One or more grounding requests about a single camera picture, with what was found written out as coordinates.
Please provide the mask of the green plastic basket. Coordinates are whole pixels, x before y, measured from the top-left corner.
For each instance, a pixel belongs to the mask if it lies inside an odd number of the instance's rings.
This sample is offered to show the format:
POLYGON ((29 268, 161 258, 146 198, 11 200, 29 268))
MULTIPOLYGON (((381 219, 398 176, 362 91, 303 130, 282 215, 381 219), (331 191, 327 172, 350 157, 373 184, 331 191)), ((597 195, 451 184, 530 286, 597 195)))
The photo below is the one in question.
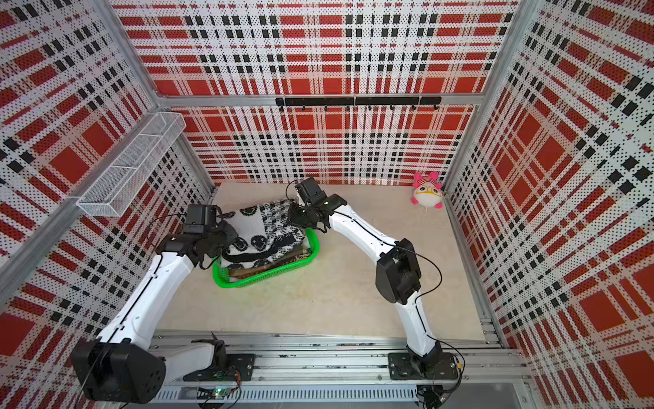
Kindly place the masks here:
POLYGON ((250 286, 255 283, 265 281, 265 279, 271 279, 275 276, 308 266, 320 253, 320 241, 318 240, 318 235, 311 228, 307 228, 305 230, 305 234, 311 249, 311 254, 307 258, 290 262, 274 269, 269 269, 260 274, 255 274, 245 279, 239 279, 238 281, 231 281, 228 270, 221 268, 218 264, 214 264, 212 269, 214 282, 223 289, 240 288, 250 286))

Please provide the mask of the brown fringed scarf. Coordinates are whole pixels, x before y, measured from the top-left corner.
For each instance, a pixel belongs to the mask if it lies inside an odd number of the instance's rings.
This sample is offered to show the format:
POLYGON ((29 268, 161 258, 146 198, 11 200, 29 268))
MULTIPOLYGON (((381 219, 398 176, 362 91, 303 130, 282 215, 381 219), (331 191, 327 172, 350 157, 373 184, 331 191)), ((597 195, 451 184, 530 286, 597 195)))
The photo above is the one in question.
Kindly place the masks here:
POLYGON ((230 279, 236 279, 237 281, 241 281, 242 279, 250 278, 257 274, 262 274, 269 270, 276 269, 278 267, 283 267, 284 265, 291 264, 293 262, 304 260, 310 257, 311 255, 313 255, 313 251, 311 249, 304 248, 303 246, 298 245, 291 252, 287 253, 286 255, 284 255, 283 257, 281 257, 279 260, 275 262, 265 263, 263 261, 258 261, 254 264, 254 267, 251 269, 230 267, 228 269, 228 277, 230 279))

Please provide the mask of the black white patterned scarf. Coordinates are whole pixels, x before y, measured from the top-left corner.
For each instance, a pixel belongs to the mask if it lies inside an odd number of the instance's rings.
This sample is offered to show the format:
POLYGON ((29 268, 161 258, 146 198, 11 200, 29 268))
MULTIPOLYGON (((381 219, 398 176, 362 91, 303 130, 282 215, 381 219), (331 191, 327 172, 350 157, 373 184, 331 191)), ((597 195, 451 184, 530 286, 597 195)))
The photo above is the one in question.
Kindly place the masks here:
POLYGON ((236 231, 236 240, 223 250, 221 267, 239 270, 267 266, 302 247, 306 235, 289 221, 288 199, 222 214, 236 231))

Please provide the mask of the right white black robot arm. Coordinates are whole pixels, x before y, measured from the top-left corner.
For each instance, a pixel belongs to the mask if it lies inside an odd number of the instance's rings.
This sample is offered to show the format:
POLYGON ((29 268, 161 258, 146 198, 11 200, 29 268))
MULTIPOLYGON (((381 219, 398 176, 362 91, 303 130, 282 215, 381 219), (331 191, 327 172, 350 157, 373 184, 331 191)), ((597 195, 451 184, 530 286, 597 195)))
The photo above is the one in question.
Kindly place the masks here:
POLYGON ((410 240, 395 240, 374 228, 337 194, 327 195, 313 177, 290 183, 296 191, 289 220, 298 228, 336 231, 349 239, 375 264, 375 285, 393 304, 405 330, 407 354, 415 373, 429 375, 446 357, 423 317, 422 271, 410 240))

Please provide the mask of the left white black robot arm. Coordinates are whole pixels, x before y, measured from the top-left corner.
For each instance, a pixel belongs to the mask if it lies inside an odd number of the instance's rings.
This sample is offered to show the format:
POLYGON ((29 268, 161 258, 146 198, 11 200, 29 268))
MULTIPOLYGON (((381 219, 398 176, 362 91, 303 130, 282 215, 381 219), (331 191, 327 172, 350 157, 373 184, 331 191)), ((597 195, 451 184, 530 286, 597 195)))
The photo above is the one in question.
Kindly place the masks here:
POLYGON ((223 341, 195 341, 169 354, 149 350, 176 291, 206 257, 218 259, 236 239, 219 206, 191 205, 180 233, 157 246, 151 267, 127 303, 92 341, 80 342, 70 360, 80 382, 78 398, 146 404, 168 381, 196 372, 228 370, 223 341))

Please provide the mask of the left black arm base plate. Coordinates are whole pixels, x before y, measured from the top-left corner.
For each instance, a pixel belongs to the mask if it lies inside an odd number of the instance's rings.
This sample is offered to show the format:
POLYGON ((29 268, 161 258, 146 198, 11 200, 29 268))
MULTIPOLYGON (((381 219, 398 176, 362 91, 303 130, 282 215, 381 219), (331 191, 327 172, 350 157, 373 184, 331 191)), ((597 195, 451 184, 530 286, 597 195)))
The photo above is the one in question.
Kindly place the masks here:
POLYGON ((250 381, 255 366, 255 354, 219 354, 211 365, 185 375, 186 382, 241 380, 250 381))

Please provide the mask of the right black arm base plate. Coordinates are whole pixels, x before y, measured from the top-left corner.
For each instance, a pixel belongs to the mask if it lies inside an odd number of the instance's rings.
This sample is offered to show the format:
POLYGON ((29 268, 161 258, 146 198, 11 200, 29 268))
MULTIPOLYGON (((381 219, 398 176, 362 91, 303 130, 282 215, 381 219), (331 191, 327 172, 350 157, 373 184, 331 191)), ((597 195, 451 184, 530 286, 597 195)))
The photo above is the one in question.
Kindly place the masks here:
POLYGON ((457 380, 456 360, 451 353, 436 354, 433 357, 416 357, 409 353, 388 355, 391 380, 457 380))

